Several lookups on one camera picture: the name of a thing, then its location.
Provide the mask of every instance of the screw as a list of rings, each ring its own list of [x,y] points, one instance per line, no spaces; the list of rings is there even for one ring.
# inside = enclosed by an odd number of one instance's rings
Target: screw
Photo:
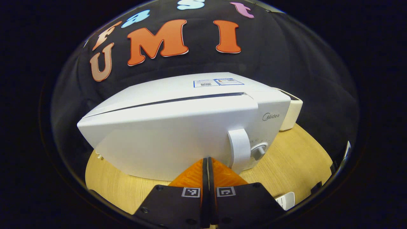
[[[150,210],[148,210],[148,209],[145,208],[145,207],[143,207],[143,208],[141,209],[141,211],[142,211],[143,213],[149,213],[149,212],[150,212]]]

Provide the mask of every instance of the midea logo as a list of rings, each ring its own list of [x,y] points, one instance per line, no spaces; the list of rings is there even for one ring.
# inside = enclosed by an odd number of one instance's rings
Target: midea logo
[[[270,113],[265,113],[264,115],[263,115],[263,121],[267,121],[267,120],[269,120],[269,119],[274,119],[274,118],[277,118],[278,116],[280,116],[279,114],[273,114],[273,115],[271,115]]]

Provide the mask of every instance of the label sticker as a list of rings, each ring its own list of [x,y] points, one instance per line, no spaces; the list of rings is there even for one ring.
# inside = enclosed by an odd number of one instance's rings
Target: label sticker
[[[235,196],[236,192],[234,191],[234,188],[231,187],[217,187],[216,188],[216,193],[218,194],[218,197],[224,197],[224,196]]]
[[[187,188],[184,187],[182,191],[182,197],[192,197],[192,198],[199,198],[201,197],[201,189],[200,188]]]
[[[250,143],[256,143],[258,141],[258,139],[253,139],[253,140],[250,140]]]
[[[210,86],[219,86],[219,84],[213,79],[202,79],[202,80],[194,81],[194,88],[210,87]]]
[[[237,80],[235,80],[235,79],[232,79],[232,78],[229,78],[229,79],[215,79],[215,81],[217,82],[217,83],[219,83],[219,85],[242,85],[243,83],[241,83],[241,82],[239,82],[239,81],[237,81]]]

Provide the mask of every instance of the wooden table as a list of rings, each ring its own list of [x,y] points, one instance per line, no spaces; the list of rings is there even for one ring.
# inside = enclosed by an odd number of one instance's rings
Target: wooden table
[[[85,172],[88,189],[92,189],[125,212],[134,214],[157,181],[130,176],[116,169],[92,152]],[[294,192],[295,204],[311,194],[318,182],[331,176],[332,160],[322,146],[299,125],[279,132],[261,161],[240,176],[248,183],[260,182],[278,197]]]

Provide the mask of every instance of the white object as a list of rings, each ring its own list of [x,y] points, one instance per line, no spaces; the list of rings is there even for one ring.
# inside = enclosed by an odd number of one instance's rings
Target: white object
[[[295,205],[295,195],[293,192],[289,192],[283,196],[276,198],[275,200],[286,211],[294,207]]]
[[[281,89],[278,90],[282,91],[291,98],[291,103],[288,107],[287,115],[285,116],[285,119],[280,127],[280,130],[289,130],[294,127],[294,124],[298,119],[298,115],[300,114],[302,108],[302,100]]]
[[[98,154],[98,152],[95,152],[98,155],[98,159],[102,158],[102,155]]]
[[[232,73],[184,75],[130,86],[77,126],[98,154],[132,176],[171,181],[209,156],[240,173],[267,152],[291,101]]]

